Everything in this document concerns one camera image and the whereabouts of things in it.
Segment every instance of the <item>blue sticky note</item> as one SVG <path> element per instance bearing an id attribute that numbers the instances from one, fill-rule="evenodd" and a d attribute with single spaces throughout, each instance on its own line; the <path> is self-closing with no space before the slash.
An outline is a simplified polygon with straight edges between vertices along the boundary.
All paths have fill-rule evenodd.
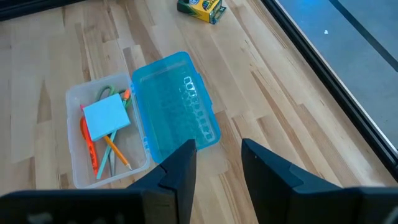
<path id="1" fill-rule="evenodd" d="M 83 109 L 88 132 L 93 141 L 130 124 L 119 94 L 100 100 Z"/>

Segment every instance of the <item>yellow pencil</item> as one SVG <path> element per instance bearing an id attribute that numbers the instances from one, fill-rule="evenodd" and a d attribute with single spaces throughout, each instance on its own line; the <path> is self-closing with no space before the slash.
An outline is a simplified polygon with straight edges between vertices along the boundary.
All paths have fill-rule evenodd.
<path id="1" fill-rule="evenodd" d="M 111 148 L 113 149 L 114 153 L 116 153 L 116 155 L 119 157 L 119 159 L 122 161 L 122 163 L 129 168 L 130 170 L 132 170 L 129 161 L 127 161 L 127 159 L 123 156 L 123 154 L 121 153 L 121 151 L 115 146 L 115 144 L 112 142 L 112 140 L 105 135 L 104 139 L 106 141 L 106 143 L 111 146 Z"/>

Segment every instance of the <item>wooden floor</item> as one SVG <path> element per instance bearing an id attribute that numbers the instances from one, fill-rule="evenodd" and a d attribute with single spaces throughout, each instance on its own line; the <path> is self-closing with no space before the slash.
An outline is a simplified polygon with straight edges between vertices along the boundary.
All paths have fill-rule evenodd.
<path id="1" fill-rule="evenodd" d="M 260 0 L 224 5 L 215 26 L 176 0 L 85 1 L 0 23 L 0 194 L 74 188 L 65 92 L 181 50 L 222 132 L 198 153 L 192 223 L 257 222 L 241 138 L 337 185 L 396 185 Z"/>

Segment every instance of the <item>clear plastic box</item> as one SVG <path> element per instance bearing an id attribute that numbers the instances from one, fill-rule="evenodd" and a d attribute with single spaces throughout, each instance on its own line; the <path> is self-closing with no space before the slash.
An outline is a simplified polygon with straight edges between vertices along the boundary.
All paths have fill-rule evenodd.
<path id="1" fill-rule="evenodd" d="M 114 142 L 132 170 L 127 170 L 116 157 L 115 176 L 110 176 L 107 162 L 101 180 L 96 180 L 80 131 L 80 105 L 94 103 L 106 85 L 131 90 L 132 106 L 127 109 L 131 125 L 118 130 Z M 136 70 L 132 80 L 127 74 L 113 75 L 72 87 L 67 92 L 67 114 L 73 183 L 79 189 L 100 187 L 144 171 L 151 158 L 161 163 L 188 139 L 196 140 L 198 150 L 215 144 L 221 131 L 211 106 L 205 84 L 186 52 Z M 96 141 L 95 148 L 101 163 L 105 141 Z"/>
<path id="2" fill-rule="evenodd" d="M 73 183 L 78 189 L 100 187 L 118 179 L 136 174 L 149 168 L 150 154 L 146 137 L 143 132 L 141 118 L 137 107 L 136 96 L 132 92 L 132 106 L 127 108 L 131 124 L 118 130 L 114 143 L 129 161 L 132 170 L 127 169 L 115 156 L 115 175 L 111 177 L 107 161 L 100 180 L 97 180 L 91 165 L 90 154 L 80 131 L 80 118 L 83 112 L 80 105 L 95 102 L 100 89 L 112 85 L 116 90 L 126 90 L 132 87 L 132 81 L 127 74 L 112 75 L 99 80 L 77 85 L 67 91 L 67 125 L 69 150 L 72 157 Z M 106 149 L 104 139 L 95 142 L 98 164 L 101 163 Z"/>

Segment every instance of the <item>blue plastic lid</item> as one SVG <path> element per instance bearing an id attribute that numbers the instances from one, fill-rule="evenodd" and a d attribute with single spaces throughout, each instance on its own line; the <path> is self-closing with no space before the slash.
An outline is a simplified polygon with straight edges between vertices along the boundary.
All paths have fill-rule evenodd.
<path id="1" fill-rule="evenodd" d="M 136 70 L 132 82 L 155 162 L 162 162 L 188 139 L 196 140 L 198 150 L 220 140 L 210 97 L 186 52 Z"/>

